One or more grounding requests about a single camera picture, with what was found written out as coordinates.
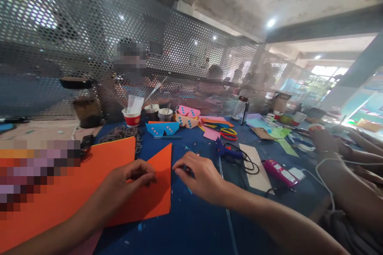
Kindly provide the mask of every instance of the metal mesh partition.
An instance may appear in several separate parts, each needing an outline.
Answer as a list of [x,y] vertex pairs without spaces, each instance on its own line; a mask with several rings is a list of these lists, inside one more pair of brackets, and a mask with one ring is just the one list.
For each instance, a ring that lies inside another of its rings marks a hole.
[[[255,63],[257,46],[153,0],[0,0],[0,23],[2,116],[74,118],[63,76],[94,79],[109,117],[121,116],[124,94],[148,96],[165,77],[151,103],[202,114],[231,113],[239,94],[260,110],[297,77],[293,64],[270,53]],[[144,72],[113,72],[113,45],[124,42],[145,43]]]

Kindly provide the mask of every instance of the scissors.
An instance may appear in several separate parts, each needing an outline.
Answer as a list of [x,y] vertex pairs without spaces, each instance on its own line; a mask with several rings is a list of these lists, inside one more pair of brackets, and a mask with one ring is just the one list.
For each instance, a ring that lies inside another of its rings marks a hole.
[[231,128],[223,128],[223,127],[217,127],[217,126],[207,125],[207,124],[205,124],[205,127],[211,128],[215,131],[219,131],[221,136],[223,136],[224,138],[228,140],[231,140],[231,141],[238,140],[238,137],[236,135],[237,132]]

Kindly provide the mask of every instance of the ceiling light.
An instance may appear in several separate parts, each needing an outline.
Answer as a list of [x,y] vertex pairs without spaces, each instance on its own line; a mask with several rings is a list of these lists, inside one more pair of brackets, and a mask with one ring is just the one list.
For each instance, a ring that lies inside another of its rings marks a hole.
[[269,20],[269,22],[267,22],[267,26],[268,26],[269,28],[271,28],[272,26],[274,26],[274,24],[275,24],[275,19],[271,19],[271,20]]

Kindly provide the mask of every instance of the white cable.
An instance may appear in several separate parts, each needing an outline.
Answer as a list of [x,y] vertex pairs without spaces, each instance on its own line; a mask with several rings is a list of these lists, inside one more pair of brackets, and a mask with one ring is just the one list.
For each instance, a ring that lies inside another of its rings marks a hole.
[[[322,182],[322,185],[327,189],[327,191],[330,193],[330,196],[331,196],[331,204],[332,204],[332,211],[335,211],[335,202],[334,202],[334,196],[331,192],[331,190],[327,187],[326,183],[324,183],[322,177],[319,175],[319,172],[318,172],[318,167],[321,166],[321,164],[323,164],[326,160],[337,160],[337,161],[340,161],[341,159],[334,159],[334,158],[325,158],[324,160],[322,160],[320,163],[318,163],[318,165],[315,167],[315,171],[316,171],[316,174],[318,175],[320,181]],[[357,163],[357,162],[354,162],[354,161],[345,161],[345,160],[342,160],[343,162],[347,162],[347,163],[353,163],[353,164],[357,164],[357,165],[383,165],[383,163]],[[302,169],[301,171],[307,171],[308,173],[310,173],[316,180],[318,180],[310,171],[306,170],[306,169]]]
[[315,175],[313,175],[313,174],[312,174],[310,171],[308,171],[307,169],[301,169],[300,171],[307,171],[308,173],[310,173],[310,174],[311,174],[311,176],[312,176],[312,177],[314,177],[314,178],[315,178],[315,180],[316,180],[316,181],[318,181],[318,182],[319,182],[321,185],[323,185],[323,183],[322,183],[322,182],[321,182],[319,179],[317,179],[317,178],[316,178],[316,176],[315,176]]
[[72,140],[76,140],[76,138],[75,138],[75,133],[76,133],[76,130],[77,130],[77,128],[80,126],[80,123],[77,125],[77,126],[75,126],[75,129],[73,130],[73,133],[72,133]]

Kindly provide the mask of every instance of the blue glue gun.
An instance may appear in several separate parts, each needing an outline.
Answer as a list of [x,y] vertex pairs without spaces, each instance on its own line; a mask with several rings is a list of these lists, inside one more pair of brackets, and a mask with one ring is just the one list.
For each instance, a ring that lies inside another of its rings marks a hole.
[[220,139],[217,139],[215,142],[217,143],[218,156],[223,157],[224,155],[230,155],[233,158],[245,158],[242,151],[232,151],[224,147]]

